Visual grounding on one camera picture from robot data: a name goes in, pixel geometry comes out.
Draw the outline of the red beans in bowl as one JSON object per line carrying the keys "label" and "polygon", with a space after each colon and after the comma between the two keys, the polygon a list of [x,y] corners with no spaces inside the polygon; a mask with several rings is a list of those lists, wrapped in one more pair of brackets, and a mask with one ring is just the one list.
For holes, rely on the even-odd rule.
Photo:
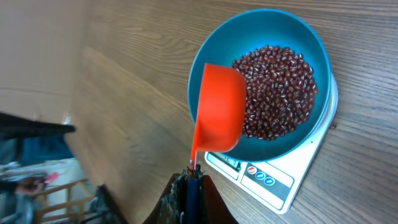
{"label": "red beans in bowl", "polygon": [[302,54],[266,45],[233,60],[231,67],[246,82],[246,138],[273,141],[308,121],[318,88]]}

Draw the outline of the white kitchen scale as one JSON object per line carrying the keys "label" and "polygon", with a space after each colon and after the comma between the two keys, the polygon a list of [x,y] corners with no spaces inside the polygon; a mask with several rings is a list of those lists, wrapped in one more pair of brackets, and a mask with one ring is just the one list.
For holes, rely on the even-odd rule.
{"label": "white kitchen scale", "polygon": [[328,109],[314,133],[288,154],[266,162],[243,162],[206,152],[208,165],[273,212],[285,214],[299,191],[338,107],[338,87],[331,80]]}

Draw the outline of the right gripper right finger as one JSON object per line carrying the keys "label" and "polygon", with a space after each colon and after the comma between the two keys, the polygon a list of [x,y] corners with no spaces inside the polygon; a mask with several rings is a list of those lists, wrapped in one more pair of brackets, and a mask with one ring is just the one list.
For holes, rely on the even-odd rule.
{"label": "right gripper right finger", "polygon": [[203,224],[238,224],[209,175],[201,178],[198,222]]}

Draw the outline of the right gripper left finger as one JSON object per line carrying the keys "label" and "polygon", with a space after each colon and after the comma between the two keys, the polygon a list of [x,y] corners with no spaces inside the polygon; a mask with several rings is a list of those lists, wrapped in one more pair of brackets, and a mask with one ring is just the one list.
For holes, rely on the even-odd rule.
{"label": "right gripper left finger", "polygon": [[168,181],[162,195],[153,211],[144,220],[143,224],[187,224],[187,185],[186,173],[173,174]]}

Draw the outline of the wooden chair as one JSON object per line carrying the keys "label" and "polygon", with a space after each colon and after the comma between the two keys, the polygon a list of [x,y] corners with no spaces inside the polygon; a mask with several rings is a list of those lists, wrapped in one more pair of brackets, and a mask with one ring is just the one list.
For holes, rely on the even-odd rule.
{"label": "wooden chair", "polygon": [[88,204],[94,199],[87,183],[88,179],[80,179],[35,194],[39,207],[34,211],[34,223],[83,221],[90,214]]}

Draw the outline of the red scoop with blue handle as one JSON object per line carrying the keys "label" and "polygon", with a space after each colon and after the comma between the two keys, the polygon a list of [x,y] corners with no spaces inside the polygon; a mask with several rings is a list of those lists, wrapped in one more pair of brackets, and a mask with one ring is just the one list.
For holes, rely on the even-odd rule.
{"label": "red scoop with blue handle", "polygon": [[235,69],[205,64],[190,155],[187,185],[189,223],[198,223],[200,169],[197,153],[228,152],[237,145],[243,128],[246,84]]}

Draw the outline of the blue bowl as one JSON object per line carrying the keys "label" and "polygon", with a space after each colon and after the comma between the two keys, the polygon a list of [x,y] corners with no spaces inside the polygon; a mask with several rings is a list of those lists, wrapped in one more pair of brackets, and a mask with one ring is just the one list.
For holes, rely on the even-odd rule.
{"label": "blue bowl", "polygon": [[303,144],[320,125],[328,111],[331,94],[330,59],[321,38],[302,19],[277,9],[255,9],[238,14],[217,27],[204,41],[192,63],[187,98],[192,119],[197,117],[198,98],[206,63],[231,66],[239,56],[265,45],[290,47],[313,68],[318,93],[308,121],[296,130],[273,141],[242,136],[237,145],[225,153],[240,161],[275,159]]}

